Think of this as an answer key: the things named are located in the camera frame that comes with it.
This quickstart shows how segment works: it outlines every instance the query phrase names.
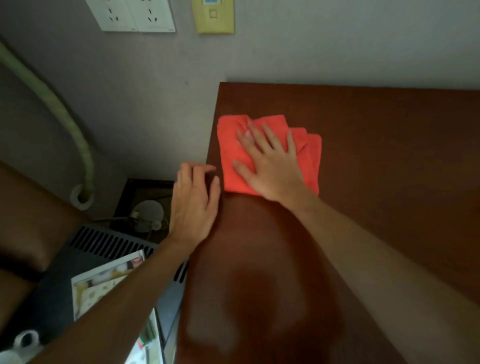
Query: yellow switch plate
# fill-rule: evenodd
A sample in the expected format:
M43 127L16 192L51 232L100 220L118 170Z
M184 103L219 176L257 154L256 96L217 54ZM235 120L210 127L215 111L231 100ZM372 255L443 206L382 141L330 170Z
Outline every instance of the yellow switch plate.
M234 0L192 0L198 33L234 34Z

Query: white wall socket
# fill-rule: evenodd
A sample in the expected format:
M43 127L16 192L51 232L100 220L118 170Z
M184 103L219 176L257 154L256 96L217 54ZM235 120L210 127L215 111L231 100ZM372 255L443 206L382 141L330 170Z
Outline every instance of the white wall socket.
M175 32L168 0L86 0L105 32Z

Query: red cloth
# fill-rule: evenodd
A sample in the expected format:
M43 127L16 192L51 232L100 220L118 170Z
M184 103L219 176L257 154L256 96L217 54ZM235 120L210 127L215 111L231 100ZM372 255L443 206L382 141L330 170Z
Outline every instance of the red cloth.
M247 185L243 178L237 174L232 166L232 160L236 159L255 172L255 165L252 159L237 139L238 129L247 133L248 120L249 117L247 115L222 116L218 120L216 132L220 143L220 157L222 159L225 191L258 195L258 193ZM283 148L285 150L287 149L288 125L285 116L265 116L252 121L262 133L262 124L267 124L280 139ZM320 168L320 156L322 154L322 138L317 134L308 134L305 128L291 128L291 130L297 148L297 160L303 175L303 180L313 192L318 194L318 170Z

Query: white wall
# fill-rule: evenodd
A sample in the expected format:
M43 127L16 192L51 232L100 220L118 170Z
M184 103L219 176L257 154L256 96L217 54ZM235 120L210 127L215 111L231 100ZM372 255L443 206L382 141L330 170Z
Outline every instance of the white wall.
M62 93L130 176L203 161L218 83L478 88L478 0L237 0L234 36L107 34L84 0L0 3L0 34Z
M80 155L70 135L42 102L0 64L0 160L69 201L84 177ZM93 218L113 216L125 173L92 149L95 200L87 211Z

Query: hand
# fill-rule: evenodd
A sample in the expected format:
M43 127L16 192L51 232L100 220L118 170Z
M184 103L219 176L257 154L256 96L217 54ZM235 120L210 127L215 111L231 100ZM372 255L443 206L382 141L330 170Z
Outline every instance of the hand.
M205 173L214 166L182 163L173 185L172 216L168 236L193 250L209 234L218 212L220 179L213 178L210 196L205 185Z
M301 195L307 199L311 198L313 193L310 193L303 182L291 131L289 130L287 134L286 152L280 140L266 124L263 124L262 128L268 140L251 121L248 128L260 150L240 130L237 131L237 137L245 151L252 157L256 174L243 163L234 160L232 163L237 173L267 200L277 201L290 210L296 207Z

